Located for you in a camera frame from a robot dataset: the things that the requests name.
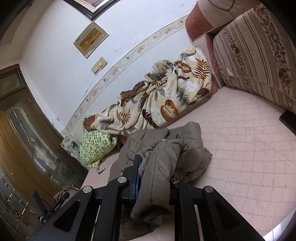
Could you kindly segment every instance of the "wooden door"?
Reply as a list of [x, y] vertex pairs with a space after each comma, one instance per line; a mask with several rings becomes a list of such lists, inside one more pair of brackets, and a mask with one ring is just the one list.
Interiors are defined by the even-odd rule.
[[21, 238], [41, 225], [31, 198], [34, 190], [52, 205], [63, 186], [80, 188], [87, 174], [61, 141], [33, 99], [19, 65], [0, 70], [0, 218]]

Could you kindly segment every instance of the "decorative wall border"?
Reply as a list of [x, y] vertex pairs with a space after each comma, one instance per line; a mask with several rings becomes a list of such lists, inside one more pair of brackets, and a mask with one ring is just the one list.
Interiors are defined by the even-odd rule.
[[177, 19], [176, 21], [168, 24], [162, 29], [156, 31], [148, 38], [143, 40], [131, 51], [129, 51], [124, 57], [122, 57], [92, 88], [92, 90], [86, 95], [84, 100], [81, 102], [77, 110], [74, 112], [70, 121], [66, 125], [65, 129], [61, 132], [63, 137], [66, 137], [71, 130], [74, 128], [77, 121], [85, 113], [86, 109], [90, 104], [100, 95], [100, 93], [113, 81], [120, 73], [122, 73], [130, 64], [132, 64], [138, 57], [147, 52], [153, 46], [160, 41], [169, 37], [170, 35], [178, 32], [185, 28], [185, 20], [188, 15]]

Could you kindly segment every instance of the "light switch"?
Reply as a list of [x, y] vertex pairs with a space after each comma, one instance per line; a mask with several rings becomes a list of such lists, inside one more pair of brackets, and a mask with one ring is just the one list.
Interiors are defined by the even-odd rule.
[[100, 68], [95, 64], [92, 68], [91, 71], [95, 74]]
[[91, 68], [91, 71], [97, 75], [99, 73], [99, 70], [103, 69], [107, 65], [107, 61], [101, 57], [98, 62]]

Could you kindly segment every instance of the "metal bolt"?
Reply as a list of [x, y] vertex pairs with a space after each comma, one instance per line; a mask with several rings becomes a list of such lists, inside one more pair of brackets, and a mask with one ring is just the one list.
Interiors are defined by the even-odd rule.
[[212, 186], [206, 186], [205, 187], [205, 191], [206, 192], [213, 192], [214, 191], [214, 188]]
[[126, 182], [126, 178], [125, 178], [125, 177], [119, 177], [119, 178], [117, 179], [117, 181], [118, 181], [119, 183], [125, 183], [125, 182]]
[[173, 177], [170, 181], [173, 184], [176, 184], [176, 183], [180, 182], [180, 180], [178, 178], [176, 178], [176, 177]]
[[84, 187], [84, 188], [82, 189], [82, 191], [83, 191], [84, 193], [89, 193], [89, 192], [91, 192], [91, 187], [90, 187], [90, 186], [86, 186], [86, 187]]

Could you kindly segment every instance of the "framed picture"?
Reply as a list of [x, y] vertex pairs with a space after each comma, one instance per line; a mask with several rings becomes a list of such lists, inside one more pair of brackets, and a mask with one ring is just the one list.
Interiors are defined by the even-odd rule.
[[88, 58], [108, 36], [104, 29], [91, 22], [73, 44], [85, 58]]
[[94, 20], [96, 16], [117, 0], [64, 0], [85, 16]]

